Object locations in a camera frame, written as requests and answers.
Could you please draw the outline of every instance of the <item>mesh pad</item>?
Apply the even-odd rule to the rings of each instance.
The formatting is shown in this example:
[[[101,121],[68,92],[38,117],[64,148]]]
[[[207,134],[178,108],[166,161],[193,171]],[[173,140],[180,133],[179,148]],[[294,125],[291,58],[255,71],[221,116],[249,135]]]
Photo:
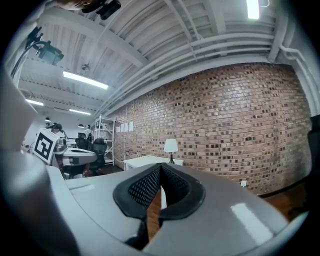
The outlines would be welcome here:
[[[189,192],[188,183],[165,166],[162,166],[160,179],[168,206],[179,202]]]
[[[132,199],[145,209],[149,207],[160,188],[160,171],[161,167],[159,166],[129,187],[128,191]]]

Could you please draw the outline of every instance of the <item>wall outlet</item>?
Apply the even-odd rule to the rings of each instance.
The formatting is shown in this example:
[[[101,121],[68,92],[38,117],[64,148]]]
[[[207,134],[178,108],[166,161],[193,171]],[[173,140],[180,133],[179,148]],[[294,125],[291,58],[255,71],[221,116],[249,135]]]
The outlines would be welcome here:
[[[247,185],[247,181],[246,180],[241,180],[241,187],[245,187]]]

